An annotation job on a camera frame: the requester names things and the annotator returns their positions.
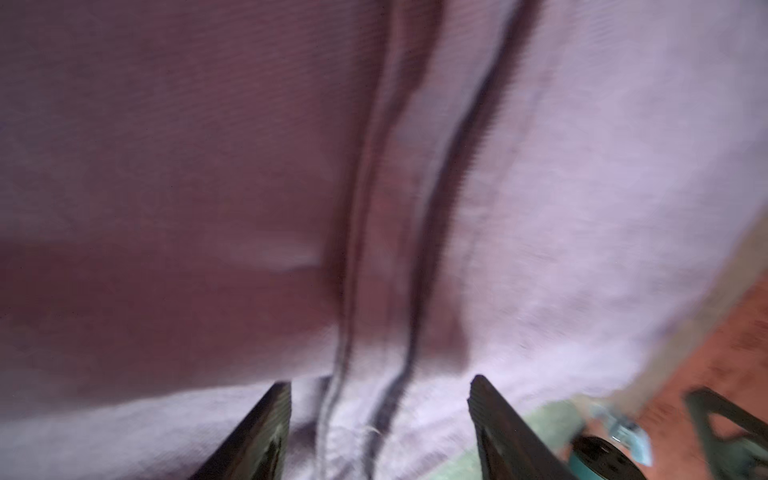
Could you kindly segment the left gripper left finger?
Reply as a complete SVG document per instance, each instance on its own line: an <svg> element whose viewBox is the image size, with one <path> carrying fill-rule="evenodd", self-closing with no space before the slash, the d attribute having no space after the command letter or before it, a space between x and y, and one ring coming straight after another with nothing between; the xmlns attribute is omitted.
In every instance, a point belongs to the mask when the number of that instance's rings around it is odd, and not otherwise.
<svg viewBox="0 0 768 480"><path fill-rule="evenodd" d="M290 430L291 393L289 382L273 384L191 479L280 479Z"/></svg>

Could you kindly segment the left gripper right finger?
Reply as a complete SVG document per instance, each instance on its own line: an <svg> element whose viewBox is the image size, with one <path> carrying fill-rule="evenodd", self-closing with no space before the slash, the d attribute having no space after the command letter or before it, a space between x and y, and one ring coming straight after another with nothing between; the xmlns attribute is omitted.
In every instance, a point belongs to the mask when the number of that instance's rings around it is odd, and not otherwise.
<svg viewBox="0 0 768 480"><path fill-rule="evenodd" d="M473 378L467 403L484 479L573 477L485 376Z"/></svg>

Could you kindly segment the purple trousers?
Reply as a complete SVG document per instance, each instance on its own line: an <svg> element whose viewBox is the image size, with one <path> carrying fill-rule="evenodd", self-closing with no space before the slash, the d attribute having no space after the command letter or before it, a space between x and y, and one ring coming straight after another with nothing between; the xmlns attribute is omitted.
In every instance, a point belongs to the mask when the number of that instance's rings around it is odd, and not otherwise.
<svg viewBox="0 0 768 480"><path fill-rule="evenodd" d="M632 382L767 204L763 1L5 1L1 475L416 479Z"/></svg>

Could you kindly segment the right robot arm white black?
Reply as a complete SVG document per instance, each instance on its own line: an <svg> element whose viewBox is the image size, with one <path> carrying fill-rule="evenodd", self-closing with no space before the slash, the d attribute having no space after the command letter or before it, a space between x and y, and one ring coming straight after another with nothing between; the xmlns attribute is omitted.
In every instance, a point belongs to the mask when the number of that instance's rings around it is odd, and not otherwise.
<svg viewBox="0 0 768 480"><path fill-rule="evenodd" d="M767 480L766 422L707 387L691 390L683 399L713 479ZM737 431L717 433L715 417Z"/></svg>

